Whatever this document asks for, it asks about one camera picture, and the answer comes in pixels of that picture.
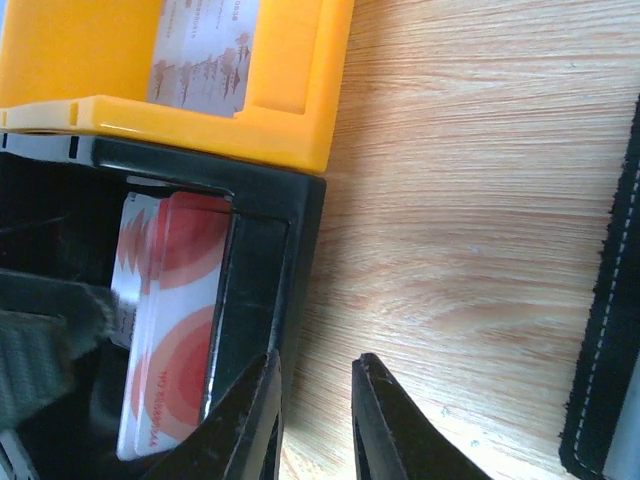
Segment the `black leather card holder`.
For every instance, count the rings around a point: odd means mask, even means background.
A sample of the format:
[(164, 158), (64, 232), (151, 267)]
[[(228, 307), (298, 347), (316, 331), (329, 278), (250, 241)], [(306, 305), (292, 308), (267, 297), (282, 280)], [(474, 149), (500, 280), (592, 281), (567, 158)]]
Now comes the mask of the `black leather card holder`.
[(639, 476), (639, 123), (611, 209), (559, 457), (579, 479)]

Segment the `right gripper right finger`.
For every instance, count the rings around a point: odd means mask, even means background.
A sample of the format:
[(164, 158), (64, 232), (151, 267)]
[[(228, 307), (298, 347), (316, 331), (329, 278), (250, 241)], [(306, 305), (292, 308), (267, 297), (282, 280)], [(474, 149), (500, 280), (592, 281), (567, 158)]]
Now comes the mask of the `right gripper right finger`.
[(359, 479), (487, 479), (426, 418), (382, 360), (352, 362), (352, 425)]

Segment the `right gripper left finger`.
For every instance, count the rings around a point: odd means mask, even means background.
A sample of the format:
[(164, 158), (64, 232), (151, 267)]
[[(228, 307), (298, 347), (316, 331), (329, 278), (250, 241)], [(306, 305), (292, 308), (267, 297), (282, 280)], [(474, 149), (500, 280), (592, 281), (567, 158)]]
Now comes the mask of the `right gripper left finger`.
[(282, 375), (276, 350), (237, 377), (198, 428), (145, 479), (277, 479), (282, 445)]

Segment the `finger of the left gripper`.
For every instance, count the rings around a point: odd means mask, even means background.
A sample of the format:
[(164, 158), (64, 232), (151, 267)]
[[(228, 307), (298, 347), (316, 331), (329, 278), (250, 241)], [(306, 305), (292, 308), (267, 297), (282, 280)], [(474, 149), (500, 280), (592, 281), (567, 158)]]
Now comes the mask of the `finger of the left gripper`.
[(107, 287), (1, 271), (1, 429), (16, 427), (74, 389), (74, 361), (116, 326)]

